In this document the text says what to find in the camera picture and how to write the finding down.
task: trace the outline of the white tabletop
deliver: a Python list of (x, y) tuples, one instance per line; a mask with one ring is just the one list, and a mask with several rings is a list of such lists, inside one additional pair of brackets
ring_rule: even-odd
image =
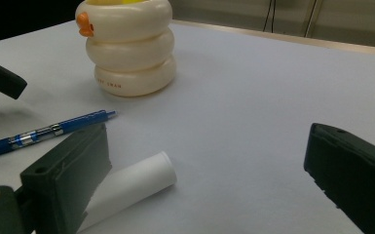
[[(344, 233), (359, 229), (303, 170), (309, 129), (323, 123), (375, 144), (375, 55), (173, 23), (175, 79), (145, 97), (96, 83), (74, 21), (0, 41), (0, 65), (24, 78), (0, 94), (0, 138), (100, 109), (110, 157), (125, 168), (160, 151), (178, 182), (87, 231)], [(0, 156), (0, 185), (66, 136)]]

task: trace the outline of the screw hole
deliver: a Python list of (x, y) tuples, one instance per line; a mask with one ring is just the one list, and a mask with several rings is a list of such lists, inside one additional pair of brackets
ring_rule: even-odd
[(37, 170), (35, 170), (35, 173), (36, 174), (42, 174), (42, 173), (45, 173), (47, 171), (47, 168), (39, 168)]

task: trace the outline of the gray wall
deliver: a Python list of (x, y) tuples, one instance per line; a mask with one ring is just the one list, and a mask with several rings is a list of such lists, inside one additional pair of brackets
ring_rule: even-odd
[[(270, 3), (270, 0), (169, 1), (176, 20), (259, 31), (263, 30)], [(271, 30), (271, 19), (266, 31)], [(375, 0), (277, 0), (274, 32), (375, 46)]]

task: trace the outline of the white paper roll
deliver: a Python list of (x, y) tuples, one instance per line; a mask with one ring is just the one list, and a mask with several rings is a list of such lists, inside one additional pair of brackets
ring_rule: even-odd
[(176, 181), (174, 168), (164, 151), (108, 175), (90, 200), (86, 209), (88, 215), (79, 231), (175, 184)]

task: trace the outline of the white ring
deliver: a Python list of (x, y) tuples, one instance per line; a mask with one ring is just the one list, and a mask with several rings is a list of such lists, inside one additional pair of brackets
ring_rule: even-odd
[(171, 55), (159, 66), (135, 72), (113, 72), (96, 66), (94, 76), (106, 92), (115, 96), (135, 97), (161, 90), (174, 78), (175, 67)]
[(166, 30), (172, 18), (168, 0), (117, 5), (91, 5), (84, 1), (77, 7), (75, 19), (84, 13), (94, 33), (92, 38), (102, 42), (128, 42), (157, 36)]
[(169, 28), (157, 37), (129, 43), (100, 43), (87, 39), (87, 55), (97, 66), (111, 71), (136, 71), (163, 63), (174, 48)]

